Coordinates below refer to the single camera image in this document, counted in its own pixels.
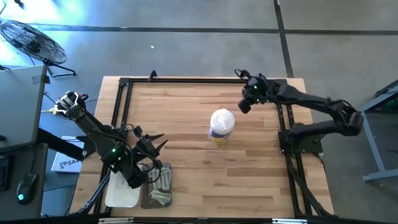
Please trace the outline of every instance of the concrete floor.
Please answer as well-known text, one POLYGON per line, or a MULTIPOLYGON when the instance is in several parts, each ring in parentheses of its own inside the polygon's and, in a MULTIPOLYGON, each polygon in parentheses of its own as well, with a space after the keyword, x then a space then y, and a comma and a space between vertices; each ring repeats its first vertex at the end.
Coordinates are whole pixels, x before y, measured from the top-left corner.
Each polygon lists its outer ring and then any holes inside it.
MULTIPOLYGON (((277 29, 273 0, 25 0, 12 1, 0 19, 41 24, 107 27, 211 27, 277 29)), ((391 0, 280 0, 286 29, 397 30, 398 2, 391 0)), ((235 68, 268 77, 287 77, 279 34, 178 32, 44 31, 66 51, 64 64, 77 77, 52 78, 52 98, 67 90, 98 96, 105 75, 234 76, 235 68)), ((361 106, 397 79, 397 36, 287 35, 294 77, 304 78, 314 95, 344 98, 361 106)), ((31 65, 29 58, 0 42, 0 64, 31 65)), ((52 106, 44 100, 43 108, 52 106)), ((95 103, 88 105, 94 111, 95 103)), ((327 116, 313 113, 314 121, 327 116)), ((72 122, 42 114, 40 125, 58 135, 77 135, 72 122)), ((322 140, 331 198, 341 217, 397 222, 398 180, 365 184, 362 175, 377 171, 363 134, 322 140)), ((42 212, 63 215, 76 175, 51 173, 49 152, 42 212), (54 207, 52 200, 65 207, 54 207)))

